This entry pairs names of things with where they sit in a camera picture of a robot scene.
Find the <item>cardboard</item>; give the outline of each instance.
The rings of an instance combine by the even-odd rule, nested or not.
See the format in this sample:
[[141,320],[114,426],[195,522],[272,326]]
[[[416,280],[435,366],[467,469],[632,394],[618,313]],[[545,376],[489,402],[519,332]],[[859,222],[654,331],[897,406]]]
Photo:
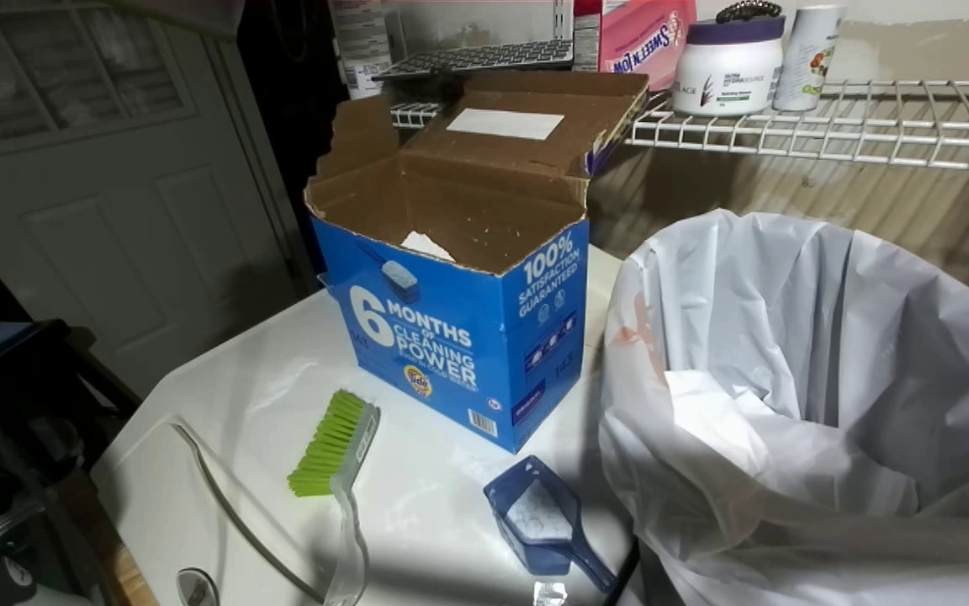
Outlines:
[[[618,131],[641,84],[476,74],[461,103],[408,145],[398,145],[386,101],[339,103],[306,206],[358,363],[519,451],[579,379],[587,259],[582,156]],[[562,116],[545,142],[448,131],[464,109],[520,110],[519,125]],[[409,233],[454,262],[405,248]]]

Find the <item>pink box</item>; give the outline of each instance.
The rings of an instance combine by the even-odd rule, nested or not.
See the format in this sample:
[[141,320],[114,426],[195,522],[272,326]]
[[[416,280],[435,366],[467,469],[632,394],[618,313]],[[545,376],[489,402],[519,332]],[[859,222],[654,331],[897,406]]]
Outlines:
[[649,74],[649,92],[670,92],[693,17],[693,0],[576,0],[576,72]]

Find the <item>trash bag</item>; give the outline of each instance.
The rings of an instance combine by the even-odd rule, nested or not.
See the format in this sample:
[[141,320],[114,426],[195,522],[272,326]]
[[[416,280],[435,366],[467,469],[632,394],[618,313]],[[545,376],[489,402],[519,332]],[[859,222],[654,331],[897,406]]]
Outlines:
[[710,213],[623,262],[603,363],[604,473],[682,601],[969,606],[953,276],[829,222]]

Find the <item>scrub brush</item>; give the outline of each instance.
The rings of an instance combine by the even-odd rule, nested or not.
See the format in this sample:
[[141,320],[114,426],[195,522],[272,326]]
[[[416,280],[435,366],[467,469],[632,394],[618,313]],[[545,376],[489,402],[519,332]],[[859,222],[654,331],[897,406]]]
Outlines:
[[321,417],[321,426],[286,479],[291,496],[332,496],[342,507],[342,554],[323,591],[323,606],[353,606],[370,578],[370,553],[360,532],[360,515],[353,503],[353,479],[370,454],[372,434],[380,426],[380,406],[360,402],[350,390],[336,390]]
[[332,481],[342,488],[353,485],[362,459],[370,454],[372,434],[380,426],[380,406],[360,402],[350,390],[336,390],[321,417],[321,426],[291,469],[291,496],[336,496]]

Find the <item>brush bristles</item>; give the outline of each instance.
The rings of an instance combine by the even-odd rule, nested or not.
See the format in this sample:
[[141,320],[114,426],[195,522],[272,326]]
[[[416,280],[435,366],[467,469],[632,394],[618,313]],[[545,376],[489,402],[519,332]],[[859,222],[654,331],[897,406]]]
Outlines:
[[331,481],[339,473],[342,461],[350,459],[353,436],[362,419],[362,402],[350,390],[336,390],[321,417],[321,426],[286,479],[291,496],[331,496]]

